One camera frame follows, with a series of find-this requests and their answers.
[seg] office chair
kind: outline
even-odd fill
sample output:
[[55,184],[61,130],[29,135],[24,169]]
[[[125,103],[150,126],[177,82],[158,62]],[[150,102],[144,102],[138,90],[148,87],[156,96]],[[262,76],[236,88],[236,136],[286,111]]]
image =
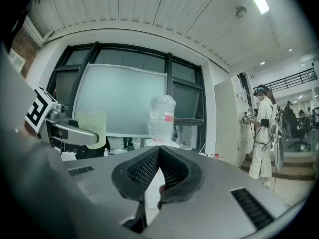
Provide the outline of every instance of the office chair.
[[305,115],[305,112],[304,110],[300,110],[299,113],[298,113],[299,117],[302,117],[303,115]]
[[290,148],[292,145],[294,144],[298,144],[299,145],[299,149],[301,147],[302,144],[304,144],[305,146],[308,146],[309,148],[311,147],[310,144],[308,144],[307,142],[303,141],[303,139],[305,139],[305,134],[309,133],[311,131],[311,127],[305,127],[305,128],[301,128],[298,129],[298,120],[296,118],[296,115],[293,113],[293,111],[289,111],[286,115],[286,120],[290,125],[291,128],[291,136],[293,138],[299,138],[299,141],[295,141],[292,144],[290,144],[288,146],[288,148]]

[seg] white lab coat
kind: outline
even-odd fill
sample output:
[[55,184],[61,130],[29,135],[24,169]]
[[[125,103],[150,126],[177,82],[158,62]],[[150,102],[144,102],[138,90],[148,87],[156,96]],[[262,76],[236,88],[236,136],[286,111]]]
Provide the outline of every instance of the white lab coat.
[[[273,103],[269,98],[264,98],[259,105],[257,121],[261,122],[262,119],[271,119],[273,112]],[[271,136],[268,133],[268,128],[262,126],[261,129],[257,127],[257,135],[255,138],[255,147],[253,152],[253,160],[250,165],[249,175],[258,179],[259,172],[261,177],[271,177],[271,161],[270,161],[270,149],[271,149]]]

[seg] white bottle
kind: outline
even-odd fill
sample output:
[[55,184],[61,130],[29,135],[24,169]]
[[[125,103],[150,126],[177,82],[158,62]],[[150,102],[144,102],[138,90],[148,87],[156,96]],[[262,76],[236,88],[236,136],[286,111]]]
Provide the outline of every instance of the white bottle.
[[104,153],[103,154],[104,154],[105,157],[107,157],[109,155],[108,149],[104,149]]

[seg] railing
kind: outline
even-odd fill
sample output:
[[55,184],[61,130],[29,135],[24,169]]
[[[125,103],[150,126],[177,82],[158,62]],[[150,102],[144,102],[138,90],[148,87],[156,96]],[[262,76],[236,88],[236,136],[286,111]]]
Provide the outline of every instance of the railing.
[[272,92],[284,90],[291,88],[293,86],[297,86],[300,84],[304,84],[306,82],[314,81],[317,79],[315,71],[313,68],[302,71],[297,74],[293,74],[291,76],[282,78],[280,80],[270,82],[265,84]]

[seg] person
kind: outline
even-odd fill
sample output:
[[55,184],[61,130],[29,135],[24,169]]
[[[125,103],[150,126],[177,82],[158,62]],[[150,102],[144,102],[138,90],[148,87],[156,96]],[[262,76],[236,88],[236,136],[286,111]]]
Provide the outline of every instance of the person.
[[286,104],[286,106],[285,106],[285,108],[284,108],[284,111],[285,111],[286,109],[288,109],[288,108],[290,107],[290,105],[291,105],[291,102],[288,101],[287,104]]
[[135,150],[135,147],[132,143],[130,143],[128,146],[128,151],[132,151],[132,150]]
[[257,119],[249,119],[256,127],[255,147],[253,152],[253,160],[249,169],[249,175],[258,179],[265,178],[264,186],[270,187],[271,178],[271,161],[270,161],[270,142],[271,136],[269,135],[268,128],[261,126],[262,120],[270,120],[274,109],[275,99],[272,96],[273,102],[269,99],[269,89],[265,85],[259,85],[257,88],[257,98],[260,100]]
[[130,144],[132,143],[132,141],[133,141],[132,137],[123,137],[124,149],[127,149],[128,146],[130,146]]
[[310,111],[310,107],[308,107],[308,110],[307,110],[307,118],[311,119],[312,117],[312,112]]

